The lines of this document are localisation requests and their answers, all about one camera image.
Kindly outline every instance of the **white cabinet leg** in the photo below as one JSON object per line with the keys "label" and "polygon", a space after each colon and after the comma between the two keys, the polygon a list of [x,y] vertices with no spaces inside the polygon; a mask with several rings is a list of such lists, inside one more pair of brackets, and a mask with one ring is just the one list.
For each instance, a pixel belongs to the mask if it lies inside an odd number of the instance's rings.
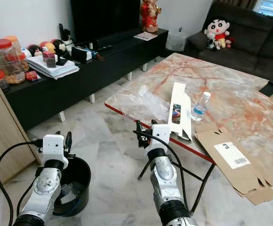
{"label": "white cabinet leg", "polygon": [[128,80],[128,81],[131,81],[131,79],[132,79],[132,72],[129,72],[129,73],[127,74],[127,80]]}
{"label": "white cabinet leg", "polygon": [[60,121],[61,122],[65,122],[65,115],[64,115],[64,112],[63,111],[61,111],[59,114],[58,114],[58,117],[59,117],[59,119],[60,119]]}
{"label": "white cabinet leg", "polygon": [[142,66],[142,71],[143,72],[146,72],[147,71],[147,66],[148,66],[148,63],[145,63],[143,66]]}
{"label": "white cabinet leg", "polygon": [[95,102],[94,93],[92,93],[92,94],[89,96],[89,99],[90,99],[90,103],[94,104],[94,102]]}

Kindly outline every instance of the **book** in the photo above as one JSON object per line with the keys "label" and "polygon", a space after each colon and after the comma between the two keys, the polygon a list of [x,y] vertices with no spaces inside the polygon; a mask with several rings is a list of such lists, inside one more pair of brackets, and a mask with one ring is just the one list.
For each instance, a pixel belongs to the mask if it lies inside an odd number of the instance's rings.
{"label": "book", "polygon": [[158,35],[157,34],[151,34],[149,32],[143,32],[143,33],[140,33],[138,35],[135,35],[134,37],[137,38],[137,39],[141,39],[141,40],[144,40],[144,41],[149,41],[155,37],[157,37]]}
{"label": "book", "polygon": [[27,62],[31,68],[54,79],[64,77],[79,70],[79,67],[77,67],[74,62],[70,60],[68,60],[63,66],[56,65],[56,67],[47,67],[42,56],[30,57],[27,59]]}

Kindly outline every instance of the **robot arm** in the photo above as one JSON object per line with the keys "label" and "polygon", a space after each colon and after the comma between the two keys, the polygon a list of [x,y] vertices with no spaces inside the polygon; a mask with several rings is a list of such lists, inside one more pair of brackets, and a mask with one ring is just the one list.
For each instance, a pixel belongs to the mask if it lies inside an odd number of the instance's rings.
{"label": "robot arm", "polygon": [[[167,124],[153,124],[151,129],[142,129],[137,121],[137,131],[145,132],[169,143],[170,127]],[[177,187],[177,172],[166,155],[167,147],[157,140],[138,135],[139,147],[145,148],[149,158],[153,185],[153,200],[163,226],[197,226],[183,204]]]}
{"label": "robot arm", "polygon": [[14,226],[44,226],[50,220],[55,200],[61,192],[62,170],[68,166],[68,159],[64,156],[63,142],[62,135],[46,135],[43,138],[44,168],[35,179],[32,195],[17,217]]}

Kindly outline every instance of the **wooden cabinet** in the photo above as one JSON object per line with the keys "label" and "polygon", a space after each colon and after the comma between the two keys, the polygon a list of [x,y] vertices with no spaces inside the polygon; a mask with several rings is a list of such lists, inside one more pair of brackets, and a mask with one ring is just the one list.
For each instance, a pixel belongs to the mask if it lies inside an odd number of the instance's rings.
{"label": "wooden cabinet", "polygon": [[[3,93],[0,93],[0,155],[10,146],[27,141],[26,134],[20,130],[20,125],[17,124],[8,103],[5,103],[3,98],[5,98]],[[28,145],[13,149],[0,163],[1,180],[9,181],[35,160],[35,155]]]}

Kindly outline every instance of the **black tv cabinet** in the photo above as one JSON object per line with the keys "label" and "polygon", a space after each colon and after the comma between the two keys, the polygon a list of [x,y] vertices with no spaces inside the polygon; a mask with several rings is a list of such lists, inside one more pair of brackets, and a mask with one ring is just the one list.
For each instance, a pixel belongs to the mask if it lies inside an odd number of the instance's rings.
{"label": "black tv cabinet", "polygon": [[168,31],[159,29],[157,34],[150,41],[131,37],[113,43],[101,53],[105,61],[87,61],[78,72],[58,80],[40,74],[38,82],[11,86],[5,96],[22,127],[30,129],[161,55]]}

